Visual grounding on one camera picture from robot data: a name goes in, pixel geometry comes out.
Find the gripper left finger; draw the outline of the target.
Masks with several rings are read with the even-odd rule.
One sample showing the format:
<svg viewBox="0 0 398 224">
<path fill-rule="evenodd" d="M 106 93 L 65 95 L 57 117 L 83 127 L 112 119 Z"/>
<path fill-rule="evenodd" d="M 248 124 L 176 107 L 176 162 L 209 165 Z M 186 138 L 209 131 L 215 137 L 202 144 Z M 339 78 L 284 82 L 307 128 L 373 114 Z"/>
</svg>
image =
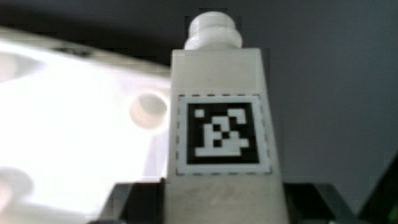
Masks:
<svg viewBox="0 0 398 224">
<path fill-rule="evenodd" d="M 87 224 L 163 224 L 165 179 L 117 183 L 97 218 Z"/>
</svg>

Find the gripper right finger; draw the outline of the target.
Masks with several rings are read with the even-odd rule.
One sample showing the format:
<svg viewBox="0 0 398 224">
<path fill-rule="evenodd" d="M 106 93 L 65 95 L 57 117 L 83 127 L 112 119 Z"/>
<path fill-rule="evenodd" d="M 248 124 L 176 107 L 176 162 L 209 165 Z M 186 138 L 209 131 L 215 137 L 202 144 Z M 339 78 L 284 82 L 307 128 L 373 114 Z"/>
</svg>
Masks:
<svg viewBox="0 0 398 224">
<path fill-rule="evenodd" d="M 284 193 L 289 224 L 369 224 L 357 218 L 330 184 L 286 183 Z"/>
</svg>

